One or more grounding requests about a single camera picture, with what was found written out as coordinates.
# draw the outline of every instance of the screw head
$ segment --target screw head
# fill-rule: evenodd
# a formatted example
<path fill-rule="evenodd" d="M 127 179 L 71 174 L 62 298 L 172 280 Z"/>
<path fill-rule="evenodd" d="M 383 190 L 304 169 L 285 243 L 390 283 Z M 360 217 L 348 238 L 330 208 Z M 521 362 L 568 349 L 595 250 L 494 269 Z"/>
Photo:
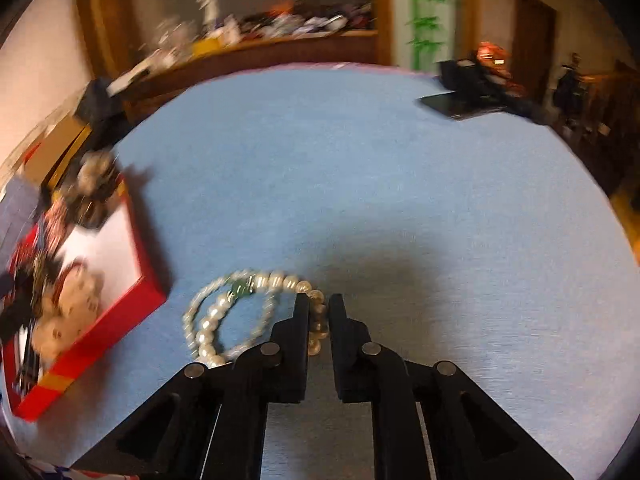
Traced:
<path fill-rule="evenodd" d="M 436 366 L 436 370 L 441 375 L 452 376 L 458 371 L 458 367 L 451 361 L 440 361 Z"/>
<path fill-rule="evenodd" d="M 361 350 L 364 355 L 378 355 L 382 352 L 382 346 L 378 343 L 374 343 L 373 341 L 369 341 L 362 345 Z"/>
<path fill-rule="evenodd" d="M 191 363 L 184 367 L 184 374 L 190 379 L 195 379 L 200 377 L 204 373 L 204 370 L 206 370 L 205 365 L 201 363 Z"/>
<path fill-rule="evenodd" d="M 273 341 L 267 341 L 260 346 L 260 353 L 265 356 L 274 356 L 280 351 L 280 345 Z"/>

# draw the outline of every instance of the black phone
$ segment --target black phone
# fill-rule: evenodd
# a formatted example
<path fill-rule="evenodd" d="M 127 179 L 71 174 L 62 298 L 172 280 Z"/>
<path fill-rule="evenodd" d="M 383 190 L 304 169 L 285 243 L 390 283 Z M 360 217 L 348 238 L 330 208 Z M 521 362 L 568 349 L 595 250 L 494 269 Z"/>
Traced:
<path fill-rule="evenodd" d="M 418 102 L 457 121 L 505 110 L 504 106 L 471 104 L 461 97 L 458 92 L 421 97 Z"/>

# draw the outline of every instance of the wooden cabinet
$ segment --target wooden cabinet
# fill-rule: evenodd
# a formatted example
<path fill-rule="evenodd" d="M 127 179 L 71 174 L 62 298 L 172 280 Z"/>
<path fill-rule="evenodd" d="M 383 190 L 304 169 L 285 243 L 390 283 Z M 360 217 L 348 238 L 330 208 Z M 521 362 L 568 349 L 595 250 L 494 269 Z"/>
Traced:
<path fill-rule="evenodd" d="M 133 0 L 77 0 L 87 58 L 94 76 L 117 78 L 140 60 L 143 33 Z M 197 83 L 250 69 L 287 63 L 392 63 L 390 0 L 373 0 L 376 30 L 324 36 L 245 41 L 197 57 L 133 83 L 122 96 L 132 121 L 139 121 Z"/>

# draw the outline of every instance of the green bead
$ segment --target green bead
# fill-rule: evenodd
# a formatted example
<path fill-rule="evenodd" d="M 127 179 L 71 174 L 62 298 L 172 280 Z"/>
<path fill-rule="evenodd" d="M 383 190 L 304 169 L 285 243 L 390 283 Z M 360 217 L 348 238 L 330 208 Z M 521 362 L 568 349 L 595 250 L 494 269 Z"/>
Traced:
<path fill-rule="evenodd" d="M 244 278 L 242 280 L 235 280 L 231 284 L 231 293 L 235 294 L 238 299 L 249 296 L 253 293 L 250 280 Z"/>

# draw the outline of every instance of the pearl necklace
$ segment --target pearl necklace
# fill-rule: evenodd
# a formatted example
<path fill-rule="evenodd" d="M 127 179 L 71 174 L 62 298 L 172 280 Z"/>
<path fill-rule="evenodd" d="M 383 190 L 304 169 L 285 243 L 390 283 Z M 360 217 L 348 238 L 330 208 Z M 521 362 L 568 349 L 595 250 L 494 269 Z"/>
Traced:
<path fill-rule="evenodd" d="M 208 307 L 207 315 L 200 321 L 200 329 L 196 332 L 193 323 L 202 302 L 229 283 L 231 284 L 230 290 L 219 294 L 216 301 Z M 297 276 L 285 276 L 283 272 L 278 270 L 255 272 L 245 269 L 216 278 L 209 285 L 204 286 L 191 300 L 187 311 L 182 316 L 184 336 L 187 339 L 187 346 L 191 350 L 191 356 L 209 368 L 235 361 L 242 352 L 251 348 L 255 344 L 255 340 L 264 333 L 271 317 L 273 317 L 279 295 L 283 291 L 303 292 L 308 295 L 312 313 L 312 322 L 309 325 L 308 355 L 318 354 L 321 349 L 320 341 L 326 338 L 329 333 L 326 325 L 324 294 L 320 290 L 314 290 L 311 283 L 304 280 L 299 281 Z M 216 354 L 216 350 L 213 348 L 213 339 L 220 321 L 237 300 L 254 292 L 265 293 L 262 316 L 260 316 L 258 325 L 251 331 L 251 335 L 246 341 L 222 354 Z"/>

